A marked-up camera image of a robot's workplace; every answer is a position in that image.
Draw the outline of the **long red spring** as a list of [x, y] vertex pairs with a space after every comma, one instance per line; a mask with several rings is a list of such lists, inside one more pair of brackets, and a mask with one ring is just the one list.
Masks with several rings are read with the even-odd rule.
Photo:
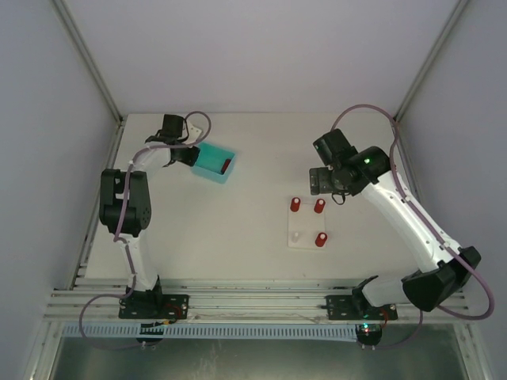
[[299, 211], [300, 206], [301, 206], [301, 199], [299, 197], [293, 197], [291, 199], [291, 203], [290, 203], [290, 207], [289, 207], [290, 211], [292, 213], [296, 213]]

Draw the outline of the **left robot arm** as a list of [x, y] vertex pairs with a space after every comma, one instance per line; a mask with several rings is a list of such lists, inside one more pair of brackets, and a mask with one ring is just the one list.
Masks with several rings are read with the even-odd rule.
[[149, 181], [160, 169], [176, 162], [194, 166], [201, 140], [200, 136], [190, 137], [189, 116], [165, 114], [162, 126], [147, 137], [125, 170], [105, 169], [101, 173], [99, 220], [120, 247], [128, 269], [125, 295], [119, 297], [121, 319], [161, 320], [168, 325], [185, 318], [182, 306], [186, 301], [163, 293], [149, 254]]

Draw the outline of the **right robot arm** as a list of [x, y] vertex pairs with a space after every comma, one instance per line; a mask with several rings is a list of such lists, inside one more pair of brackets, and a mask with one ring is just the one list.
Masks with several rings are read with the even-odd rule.
[[482, 257], [445, 234], [413, 198], [379, 147], [358, 151], [335, 129], [313, 143], [322, 167], [309, 171], [311, 195], [363, 196], [397, 230], [412, 252], [416, 272], [401, 279], [372, 277], [356, 288], [362, 302], [380, 307], [407, 301], [431, 312], [462, 288]]

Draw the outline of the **large red spring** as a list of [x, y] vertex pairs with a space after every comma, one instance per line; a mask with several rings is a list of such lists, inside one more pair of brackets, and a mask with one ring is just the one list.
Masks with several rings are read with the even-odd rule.
[[314, 204], [314, 213], [321, 214], [324, 211], [324, 208], [326, 206], [326, 201], [322, 198], [319, 198], [315, 201]]

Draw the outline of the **short red spring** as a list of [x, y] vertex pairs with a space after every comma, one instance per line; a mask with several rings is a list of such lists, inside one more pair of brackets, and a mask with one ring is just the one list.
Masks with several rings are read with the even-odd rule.
[[326, 244], [327, 239], [328, 239], [328, 235], [325, 232], [321, 232], [316, 236], [316, 238], [314, 240], [314, 244], [318, 248], [322, 248]]

